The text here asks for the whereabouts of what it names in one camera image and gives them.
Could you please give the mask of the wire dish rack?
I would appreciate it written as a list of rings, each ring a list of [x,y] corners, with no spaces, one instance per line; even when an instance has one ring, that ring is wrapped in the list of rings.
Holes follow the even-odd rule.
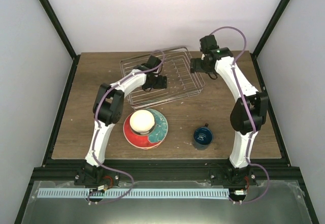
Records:
[[[201,74],[190,72],[191,54],[185,46],[154,54],[163,60],[155,79],[127,96],[134,110],[153,107],[200,94],[205,86]]]

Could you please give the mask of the white bowl with blue rim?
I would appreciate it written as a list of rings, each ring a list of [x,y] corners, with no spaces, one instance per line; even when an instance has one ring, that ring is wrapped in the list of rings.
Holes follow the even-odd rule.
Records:
[[[150,133],[155,126],[153,114],[148,110],[135,111],[130,119],[131,129],[138,135],[146,135]]]

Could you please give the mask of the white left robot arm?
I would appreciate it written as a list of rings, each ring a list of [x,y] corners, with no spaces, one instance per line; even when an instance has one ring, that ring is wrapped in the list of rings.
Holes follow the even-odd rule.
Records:
[[[122,116],[125,97],[159,75],[164,61],[165,55],[161,59],[151,55],[146,63],[135,66],[117,82],[100,85],[93,106],[94,130],[91,145],[85,157],[86,163],[95,167],[90,168],[85,176],[90,184],[99,185],[104,179],[103,171],[97,167],[101,167],[105,161],[109,137]]]

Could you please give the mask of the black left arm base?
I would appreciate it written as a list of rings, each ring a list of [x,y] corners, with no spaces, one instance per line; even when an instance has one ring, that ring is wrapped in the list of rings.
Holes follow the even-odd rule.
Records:
[[[119,173],[106,170],[101,166],[92,166],[84,163],[75,176],[74,184],[85,187],[98,187],[108,185],[109,187],[117,186],[119,183]]]

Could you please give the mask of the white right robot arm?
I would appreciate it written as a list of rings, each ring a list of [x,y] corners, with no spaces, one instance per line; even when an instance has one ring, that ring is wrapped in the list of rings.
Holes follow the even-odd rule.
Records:
[[[228,183],[236,185],[244,178],[241,168],[250,164],[253,142],[266,122],[269,97],[248,81],[232,52],[227,47],[220,48],[214,35],[201,38],[200,46],[202,57],[190,60],[190,72],[220,76],[235,100],[230,115],[231,126],[235,131],[229,158],[233,167],[226,171],[225,177]]]

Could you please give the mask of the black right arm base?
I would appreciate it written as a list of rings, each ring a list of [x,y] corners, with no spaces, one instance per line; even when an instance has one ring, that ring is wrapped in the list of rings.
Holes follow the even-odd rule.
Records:
[[[208,174],[212,185],[224,187],[256,185],[256,180],[251,178],[249,167],[239,169],[228,165],[211,164],[208,168]]]

